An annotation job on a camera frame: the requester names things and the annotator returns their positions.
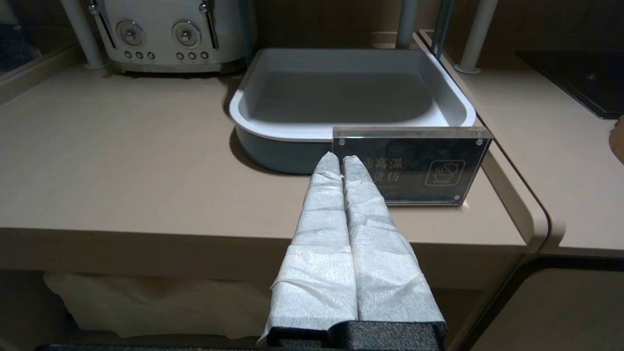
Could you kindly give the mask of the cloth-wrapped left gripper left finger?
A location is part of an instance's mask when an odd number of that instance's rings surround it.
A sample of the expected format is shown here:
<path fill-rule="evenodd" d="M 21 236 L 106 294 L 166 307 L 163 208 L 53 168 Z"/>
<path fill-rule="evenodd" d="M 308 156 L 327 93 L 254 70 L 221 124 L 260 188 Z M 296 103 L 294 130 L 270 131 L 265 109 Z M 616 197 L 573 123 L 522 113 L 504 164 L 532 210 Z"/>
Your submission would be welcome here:
<path fill-rule="evenodd" d="M 320 159 L 310 178 L 271 294 L 263 342 L 275 328 L 326 331 L 358 318 L 343 176 L 333 153 Z"/>

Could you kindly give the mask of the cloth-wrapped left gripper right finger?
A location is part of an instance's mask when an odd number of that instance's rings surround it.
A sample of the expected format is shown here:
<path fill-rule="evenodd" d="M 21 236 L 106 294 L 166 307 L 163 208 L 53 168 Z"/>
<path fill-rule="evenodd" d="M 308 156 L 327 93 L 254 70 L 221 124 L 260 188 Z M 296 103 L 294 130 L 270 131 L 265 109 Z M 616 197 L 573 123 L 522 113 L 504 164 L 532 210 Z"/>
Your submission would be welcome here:
<path fill-rule="evenodd" d="M 347 156 L 343 176 L 359 319 L 444 322 L 414 250 L 368 169 L 358 157 Z"/>

